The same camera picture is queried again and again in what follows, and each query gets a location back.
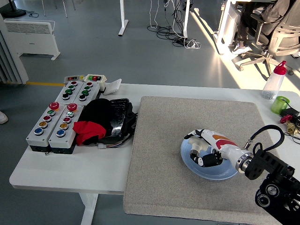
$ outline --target white radiator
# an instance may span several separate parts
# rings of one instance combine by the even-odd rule
[[[55,60],[60,54],[53,34],[54,26],[50,23],[54,21],[6,19],[4,22],[19,56],[23,53],[53,55],[51,60]]]
[[[14,43],[9,38],[0,15],[0,82],[25,84],[27,81],[24,65],[15,51]]]

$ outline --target blue button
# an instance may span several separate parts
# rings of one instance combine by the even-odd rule
[[[66,132],[64,130],[59,130],[59,131],[56,132],[56,135],[58,137],[63,137],[65,134],[66,134]]]

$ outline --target control box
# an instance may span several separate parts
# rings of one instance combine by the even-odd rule
[[[49,144],[53,153],[59,154],[72,154],[75,147],[75,135],[73,130],[74,122],[77,122],[81,112],[83,111],[83,105],[77,105],[76,109],[71,109],[69,106],[75,105],[69,104],[62,113],[52,135],[49,139]]]
[[[100,91],[105,91],[105,81],[107,81],[107,78],[104,75],[88,74],[83,80],[85,82],[96,82],[100,86]]]
[[[84,83],[83,81],[69,81],[62,88],[55,101],[66,105],[74,102]]]
[[[77,105],[87,105],[91,100],[97,98],[100,91],[100,86],[96,82],[84,82],[79,89],[78,95],[75,97],[73,103]]]
[[[49,138],[66,105],[51,103],[26,138],[33,151],[50,152]]]

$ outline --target white table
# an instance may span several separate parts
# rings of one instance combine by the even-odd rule
[[[231,4],[251,1],[271,2],[274,0],[226,0],[225,7],[220,18],[218,31],[214,31],[213,35],[220,55],[223,55],[226,51],[228,51],[228,46],[232,44],[236,28],[240,22],[239,12],[233,10]]]
[[[189,5],[190,5],[190,0],[187,0],[187,7],[186,7],[186,13],[185,13],[185,18],[184,18],[184,25],[183,25],[183,36],[185,38],[188,37],[188,32],[187,32],[187,25],[188,25],[188,13],[189,13]],[[125,31],[125,28],[128,24],[128,20],[125,20],[125,12],[124,12],[124,0],[120,0],[120,7],[121,7],[121,22],[122,26],[119,31],[119,36],[123,36],[123,33]]]
[[[290,99],[293,108],[300,109],[300,97],[296,93],[282,91],[279,94]],[[253,102],[257,105],[266,125],[276,124],[286,130],[286,125],[279,124],[280,116],[270,111],[273,101],[263,99],[259,90],[121,84],[117,92],[102,97],[109,100],[128,98],[133,105],[133,112],[137,113],[142,96]],[[270,135],[274,143],[278,141],[277,131],[270,131]],[[286,137],[277,151],[283,161],[296,169],[294,177],[300,180],[299,146]],[[132,140],[119,148],[107,150],[76,146],[72,155],[50,153],[46,156],[28,147],[9,182],[19,189],[79,193],[85,205],[82,225],[90,225],[98,194],[124,193],[131,154]]]

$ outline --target chair base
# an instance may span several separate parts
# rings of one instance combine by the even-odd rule
[[[277,66],[277,65],[280,64],[280,62],[278,62],[275,59],[273,59],[272,58],[273,55],[270,55],[269,53],[266,53],[266,55],[259,55],[259,54],[254,54],[254,53],[246,52],[244,54],[248,55],[248,56],[252,56],[255,59],[251,60],[249,62],[241,63],[240,66],[239,66],[239,71],[243,71],[244,70],[243,66],[251,65],[251,64],[257,64],[257,63],[265,61],[266,62],[266,68],[267,68],[269,76],[270,76],[272,74],[270,64],[275,65],[275,66]],[[288,67],[287,65],[285,65],[285,68],[288,70],[288,74],[289,75],[293,75],[294,74],[293,69],[291,67]]]

